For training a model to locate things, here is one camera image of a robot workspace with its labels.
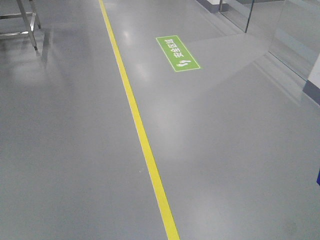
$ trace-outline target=blue object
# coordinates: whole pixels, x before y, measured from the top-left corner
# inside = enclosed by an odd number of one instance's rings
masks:
[[[318,179],[316,182],[320,185],[320,172],[319,172]]]

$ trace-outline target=glass door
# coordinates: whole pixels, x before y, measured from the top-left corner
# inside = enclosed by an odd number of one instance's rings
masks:
[[[219,12],[245,33],[255,0],[220,0]]]
[[[320,1],[285,0],[269,51],[307,80],[320,52]]]

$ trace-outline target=metal frame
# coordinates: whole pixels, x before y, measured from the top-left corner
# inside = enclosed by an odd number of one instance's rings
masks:
[[[29,36],[30,41],[32,43],[32,46],[34,47],[35,50],[38,50],[36,39],[34,36],[34,30],[35,30],[34,26],[36,23],[38,25],[39,29],[41,29],[41,24],[40,24],[39,16],[37,14],[35,2],[33,0],[29,0],[32,11],[28,11],[28,12],[25,11],[25,8],[24,8],[21,0],[16,0],[16,2],[19,6],[21,13],[12,13],[12,14],[1,15],[0,20],[1,19],[22,18],[24,25],[25,25],[25,28],[26,28],[26,31],[2,33],[2,34],[0,34],[0,39],[11,39],[11,38],[20,38],[20,37]]]

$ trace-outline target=epoxy floor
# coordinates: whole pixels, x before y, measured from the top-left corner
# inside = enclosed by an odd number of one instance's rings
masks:
[[[195,0],[104,3],[180,239],[318,240],[320,108],[268,41]],[[39,51],[0,41],[0,239],[166,239],[99,2],[36,5]]]

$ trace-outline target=white wall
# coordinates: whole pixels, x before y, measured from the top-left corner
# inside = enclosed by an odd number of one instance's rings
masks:
[[[219,5],[220,4],[220,0],[207,0],[209,3],[211,3],[212,5]]]
[[[316,60],[308,80],[320,89],[320,54]]]

